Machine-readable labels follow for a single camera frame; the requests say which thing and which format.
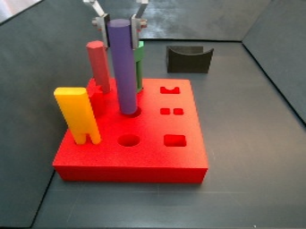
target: cylinder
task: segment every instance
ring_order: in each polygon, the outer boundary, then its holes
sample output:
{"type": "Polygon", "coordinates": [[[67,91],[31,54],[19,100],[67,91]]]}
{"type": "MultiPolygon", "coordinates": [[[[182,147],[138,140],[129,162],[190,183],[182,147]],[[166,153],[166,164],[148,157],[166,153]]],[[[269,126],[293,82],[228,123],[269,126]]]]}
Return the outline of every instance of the cylinder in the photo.
{"type": "Polygon", "coordinates": [[[138,99],[129,20],[117,19],[109,22],[109,41],[118,85],[120,110],[125,115],[133,115],[138,110],[138,99]]]}
{"type": "Polygon", "coordinates": [[[86,47],[97,85],[102,86],[102,91],[108,94],[110,92],[110,71],[105,44],[97,40],[92,41],[86,47]]]}

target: purple cylinder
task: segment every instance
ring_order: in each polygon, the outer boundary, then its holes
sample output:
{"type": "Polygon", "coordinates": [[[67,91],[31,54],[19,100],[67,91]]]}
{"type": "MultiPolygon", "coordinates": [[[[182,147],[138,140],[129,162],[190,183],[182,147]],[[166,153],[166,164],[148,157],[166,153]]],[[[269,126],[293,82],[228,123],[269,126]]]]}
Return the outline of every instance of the purple cylinder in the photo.
{"type": "Polygon", "coordinates": [[[132,115],[138,110],[138,99],[129,20],[117,19],[109,22],[109,41],[118,84],[120,110],[125,115],[132,115]]]}

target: square hole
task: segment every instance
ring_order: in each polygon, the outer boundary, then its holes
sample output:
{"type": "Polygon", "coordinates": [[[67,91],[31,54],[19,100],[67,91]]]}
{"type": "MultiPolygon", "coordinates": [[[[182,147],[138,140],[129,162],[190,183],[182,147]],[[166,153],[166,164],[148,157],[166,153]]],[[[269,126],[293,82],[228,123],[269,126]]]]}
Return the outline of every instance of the square hole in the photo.
{"type": "Polygon", "coordinates": [[[174,114],[176,115],[184,115],[185,114],[185,110],[182,108],[176,108],[174,109],[174,114]]]}
{"type": "Polygon", "coordinates": [[[168,147],[185,147],[188,145],[186,135],[166,134],[165,145],[168,147]]]}
{"type": "Polygon", "coordinates": [[[161,108],[161,115],[170,115],[170,108],[161,108]]]}

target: rectangular hole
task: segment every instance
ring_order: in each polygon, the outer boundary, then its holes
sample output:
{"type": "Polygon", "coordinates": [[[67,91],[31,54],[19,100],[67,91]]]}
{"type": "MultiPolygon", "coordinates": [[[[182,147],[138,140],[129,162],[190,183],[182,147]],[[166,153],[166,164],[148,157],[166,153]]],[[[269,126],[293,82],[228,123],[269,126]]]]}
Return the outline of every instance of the rectangular hole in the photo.
{"type": "Polygon", "coordinates": [[[165,145],[168,147],[185,147],[188,145],[186,135],[166,134],[165,145]]]}
{"type": "Polygon", "coordinates": [[[174,87],[173,89],[168,89],[166,87],[161,87],[162,94],[181,94],[180,87],[174,87]]]}
{"type": "Polygon", "coordinates": [[[176,115],[184,115],[185,114],[185,110],[182,108],[176,108],[174,109],[174,114],[176,115]]]}
{"type": "Polygon", "coordinates": [[[161,108],[161,115],[170,115],[170,108],[161,108]]]}

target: foam block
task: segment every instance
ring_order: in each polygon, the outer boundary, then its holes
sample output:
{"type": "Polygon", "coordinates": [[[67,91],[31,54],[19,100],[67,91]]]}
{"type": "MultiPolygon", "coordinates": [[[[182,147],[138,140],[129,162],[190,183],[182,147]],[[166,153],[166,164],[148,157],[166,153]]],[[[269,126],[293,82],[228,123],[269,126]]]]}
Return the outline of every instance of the foam block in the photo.
{"type": "Polygon", "coordinates": [[[77,145],[67,131],[53,163],[61,177],[89,182],[201,183],[209,161],[190,81],[145,79],[134,116],[121,113],[116,81],[112,84],[112,92],[101,96],[96,80],[89,83],[94,111],[104,110],[97,115],[104,141],[77,145]]]}

